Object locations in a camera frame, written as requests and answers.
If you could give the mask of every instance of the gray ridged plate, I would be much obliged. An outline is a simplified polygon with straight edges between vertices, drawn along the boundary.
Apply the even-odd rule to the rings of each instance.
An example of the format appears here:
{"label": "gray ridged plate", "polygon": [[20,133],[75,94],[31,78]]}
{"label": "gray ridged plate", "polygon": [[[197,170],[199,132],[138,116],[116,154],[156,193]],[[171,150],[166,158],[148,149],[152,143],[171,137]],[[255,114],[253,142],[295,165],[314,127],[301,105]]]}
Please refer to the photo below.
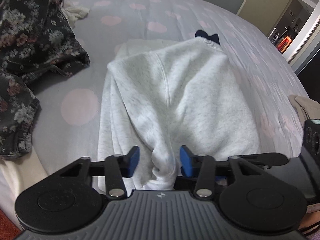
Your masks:
{"label": "gray ridged plate", "polygon": [[89,226],[63,235],[24,231],[18,240],[303,240],[296,231],[281,236],[257,236],[226,222],[211,202],[186,191],[134,191],[110,202]]}

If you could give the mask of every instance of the logo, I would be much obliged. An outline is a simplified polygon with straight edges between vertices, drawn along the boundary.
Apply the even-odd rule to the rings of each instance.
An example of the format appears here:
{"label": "logo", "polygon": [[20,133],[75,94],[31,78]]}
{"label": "logo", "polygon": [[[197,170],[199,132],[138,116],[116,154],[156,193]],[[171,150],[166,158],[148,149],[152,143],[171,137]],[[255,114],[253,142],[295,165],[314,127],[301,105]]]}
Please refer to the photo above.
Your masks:
{"label": "logo", "polygon": [[159,193],[159,194],[157,194],[157,197],[159,197],[159,198],[163,198],[163,197],[165,197],[166,195],[164,194],[164,193]]}

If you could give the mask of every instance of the black circular base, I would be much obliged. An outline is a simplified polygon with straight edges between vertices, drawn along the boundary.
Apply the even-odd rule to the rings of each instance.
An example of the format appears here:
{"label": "black circular base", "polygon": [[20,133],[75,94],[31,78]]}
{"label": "black circular base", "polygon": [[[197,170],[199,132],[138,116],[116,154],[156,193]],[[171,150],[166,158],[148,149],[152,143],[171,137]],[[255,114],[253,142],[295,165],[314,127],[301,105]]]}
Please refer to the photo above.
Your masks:
{"label": "black circular base", "polygon": [[256,232],[292,230],[307,209],[303,194],[278,179],[247,176],[220,195],[219,205],[233,223]]}
{"label": "black circular base", "polygon": [[102,208],[100,194],[77,179],[39,182],[23,191],[15,203],[16,215],[25,229],[57,234],[89,224]]}

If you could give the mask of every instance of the beige cloth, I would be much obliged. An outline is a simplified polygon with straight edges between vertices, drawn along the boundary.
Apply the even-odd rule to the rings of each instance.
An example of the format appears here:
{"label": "beige cloth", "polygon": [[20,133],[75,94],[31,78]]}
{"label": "beige cloth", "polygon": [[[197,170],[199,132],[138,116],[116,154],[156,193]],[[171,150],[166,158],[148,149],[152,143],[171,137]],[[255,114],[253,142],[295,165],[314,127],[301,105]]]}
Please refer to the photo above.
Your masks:
{"label": "beige cloth", "polygon": [[320,119],[320,104],[310,98],[290,95],[291,105],[297,109],[302,125],[307,119]]}
{"label": "beige cloth", "polygon": [[0,169],[15,198],[25,189],[47,177],[33,147],[31,153],[17,160],[0,160]]}

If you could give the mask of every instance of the pink polka dot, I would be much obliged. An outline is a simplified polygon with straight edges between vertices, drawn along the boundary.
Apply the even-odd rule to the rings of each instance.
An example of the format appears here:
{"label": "pink polka dot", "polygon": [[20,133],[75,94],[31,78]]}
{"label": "pink polka dot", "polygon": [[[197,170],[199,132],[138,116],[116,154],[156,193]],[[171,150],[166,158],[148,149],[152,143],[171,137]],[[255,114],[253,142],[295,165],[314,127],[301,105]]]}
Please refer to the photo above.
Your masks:
{"label": "pink polka dot", "polygon": [[211,26],[208,23],[205,23],[204,21],[198,21],[198,23],[201,25],[202,28],[211,28]]}
{"label": "pink polka dot", "polygon": [[81,39],[81,38],[76,38],[76,40],[80,43],[80,45],[81,45],[82,47],[85,46],[85,43],[84,43],[84,40],[83,40],[83,39]]}
{"label": "pink polka dot", "polygon": [[233,69],[233,73],[236,77],[236,81],[237,83],[240,85],[242,83],[242,78],[241,78],[241,74],[239,72],[239,70],[237,70],[236,68]]}
{"label": "pink polka dot", "polygon": [[254,55],[254,53],[252,52],[251,55],[250,55],[251,59],[253,60],[253,62],[255,64],[260,64],[260,60],[258,60],[257,56]]}
{"label": "pink polka dot", "polygon": [[235,48],[232,47],[231,45],[229,45],[228,43],[225,43],[225,42],[224,42],[224,43],[223,43],[223,46],[224,46],[224,48],[225,48],[226,51],[228,51],[228,52],[230,52],[230,53],[232,53],[232,54],[234,54],[234,55],[237,54]]}
{"label": "pink polka dot", "polygon": [[95,2],[94,5],[95,6],[108,6],[111,2],[110,1],[99,1],[99,2]]}
{"label": "pink polka dot", "polygon": [[261,79],[257,76],[257,75],[253,75],[252,76],[252,81],[254,82],[254,84],[256,85],[256,87],[263,91],[266,92],[266,87],[264,86],[263,82],[261,81]]}
{"label": "pink polka dot", "polygon": [[181,16],[179,14],[176,14],[174,12],[170,12],[170,11],[165,11],[165,14],[168,15],[169,17],[175,18],[175,19],[180,19]]}
{"label": "pink polka dot", "polygon": [[157,22],[149,22],[147,23],[147,29],[149,31],[157,32],[157,33],[165,33],[167,31],[167,27]]}
{"label": "pink polka dot", "polygon": [[233,25],[231,22],[229,22],[229,21],[226,21],[226,24],[227,24],[229,27],[233,28],[233,29],[235,28],[234,25]]}
{"label": "pink polka dot", "polygon": [[177,5],[177,7],[179,8],[179,9],[181,9],[181,10],[184,10],[184,11],[188,11],[189,9],[187,8],[187,7],[185,7],[185,6],[183,6],[183,5]]}
{"label": "pink polka dot", "polygon": [[149,0],[150,2],[161,2],[161,0]]}
{"label": "pink polka dot", "polygon": [[286,128],[289,132],[294,133],[297,130],[297,127],[291,122],[291,119],[284,115],[282,117],[284,121],[284,128]]}
{"label": "pink polka dot", "polygon": [[98,98],[89,89],[74,89],[62,101],[61,115],[70,125],[90,122],[98,112]]}
{"label": "pink polka dot", "polygon": [[232,60],[236,64],[236,66],[242,67],[242,64],[239,61],[239,59],[237,58],[237,55],[235,57],[233,57]]}
{"label": "pink polka dot", "polygon": [[235,35],[232,31],[230,31],[230,30],[225,30],[225,31],[224,31],[224,34],[227,35],[227,36],[229,36],[229,37],[232,37],[232,38],[235,38],[235,37],[236,37],[236,35]]}
{"label": "pink polka dot", "polygon": [[118,44],[117,46],[115,46],[115,50],[114,50],[115,55],[118,54],[118,51],[119,51],[119,49],[121,48],[121,46],[122,46],[122,44]]}
{"label": "pink polka dot", "polygon": [[222,10],[221,11],[225,16],[230,17],[230,14],[227,10]]}
{"label": "pink polka dot", "polygon": [[135,9],[135,10],[144,10],[146,7],[143,4],[139,3],[131,3],[129,4],[130,8]]}
{"label": "pink polka dot", "polygon": [[106,15],[102,17],[100,21],[105,25],[113,26],[113,25],[119,24],[122,21],[122,19],[118,16]]}
{"label": "pink polka dot", "polygon": [[208,8],[204,8],[204,10],[207,11],[207,12],[214,13],[214,11],[212,11],[212,10],[210,10],[210,9],[208,9]]}
{"label": "pink polka dot", "polygon": [[273,65],[273,64],[267,64],[266,62],[265,62],[265,64],[266,64],[266,66],[272,71],[272,72],[276,72],[277,74],[279,74],[279,71],[277,70],[277,68],[275,67],[276,65],[278,65],[278,64],[276,64],[276,65]]}
{"label": "pink polka dot", "polygon": [[267,137],[273,138],[275,136],[274,128],[272,127],[265,113],[260,115],[260,125],[260,129]]}

